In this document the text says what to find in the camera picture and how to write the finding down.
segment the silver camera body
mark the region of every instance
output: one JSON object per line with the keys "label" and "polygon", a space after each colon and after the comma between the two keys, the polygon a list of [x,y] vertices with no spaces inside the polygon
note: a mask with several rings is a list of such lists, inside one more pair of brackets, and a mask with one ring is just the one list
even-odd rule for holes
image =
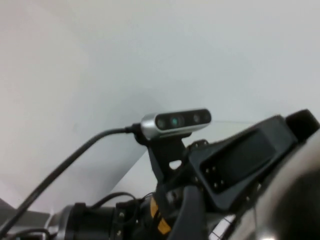
{"label": "silver camera body", "polygon": [[190,134],[211,123],[210,112],[203,109],[153,113],[141,120],[141,131],[147,140]]}

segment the black plastic part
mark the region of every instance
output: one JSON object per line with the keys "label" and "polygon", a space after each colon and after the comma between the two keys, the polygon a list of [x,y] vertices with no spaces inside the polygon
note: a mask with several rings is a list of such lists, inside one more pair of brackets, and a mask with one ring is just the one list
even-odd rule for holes
{"label": "black plastic part", "polygon": [[319,122],[308,109],[287,116],[285,121],[299,142],[307,140],[320,128]]}
{"label": "black plastic part", "polygon": [[189,162],[216,210],[230,212],[240,195],[297,144],[285,119],[274,116],[222,142],[192,150]]}
{"label": "black plastic part", "polygon": [[182,138],[190,135],[191,133],[144,143],[148,148],[152,171],[158,184],[165,182],[174,175],[175,170],[171,169],[169,165],[171,162],[181,160],[183,163],[186,147]]}
{"label": "black plastic part", "polygon": [[168,240],[207,240],[205,203],[196,186],[186,186],[180,213]]}
{"label": "black plastic part", "polygon": [[204,145],[208,145],[208,144],[209,144],[209,142],[207,140],[201,139],[201,140],[194,141],[187,148],[188,148],[188,150],[192,150],[192,149],[196,149],[198,147],[201,147],[201,146],[204,146]]}

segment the white wall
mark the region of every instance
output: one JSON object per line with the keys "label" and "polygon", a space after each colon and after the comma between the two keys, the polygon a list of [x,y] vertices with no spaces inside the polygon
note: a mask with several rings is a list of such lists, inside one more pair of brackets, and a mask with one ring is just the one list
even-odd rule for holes
{"label": "white wall", "polygon": [[[319,9],[317,0],[1,1],[0,179],[25,197],[93,134],[150,112],[320,117]],[[34,207],[93,202],[143,152],[129,136],[101,141]]]}

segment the black bracket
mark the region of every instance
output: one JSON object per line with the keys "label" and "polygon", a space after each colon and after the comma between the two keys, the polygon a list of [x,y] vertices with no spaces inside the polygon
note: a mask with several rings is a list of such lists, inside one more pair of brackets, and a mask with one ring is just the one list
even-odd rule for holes
{"label": "black bracket", "polygon": [[156,140],[147,140],[142,134],[135,135],[136,141],[148,149],[152,171],[158,184],[173,176],[175,171],[170,168],[171,162],[183,161],[186,147],[182,139],[190,135],[191,133],[188,133]]}

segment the yellow label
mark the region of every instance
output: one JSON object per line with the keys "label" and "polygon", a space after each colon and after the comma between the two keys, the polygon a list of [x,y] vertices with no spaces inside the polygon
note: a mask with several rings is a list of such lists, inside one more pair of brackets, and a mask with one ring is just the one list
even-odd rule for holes
{"label": "yellow label", "polygon": [[[150,213],[151,216],[154,218],[156,215],[156,212],[158,211],[158,205],[155,201],[155,199],[152,197],[150,201]],[[171,227],[168,225],[168,223],[162,218],[159,225],[158,225],[158,230],[160,233],[163,235],[167,234],[168,232],[171,231]]]}

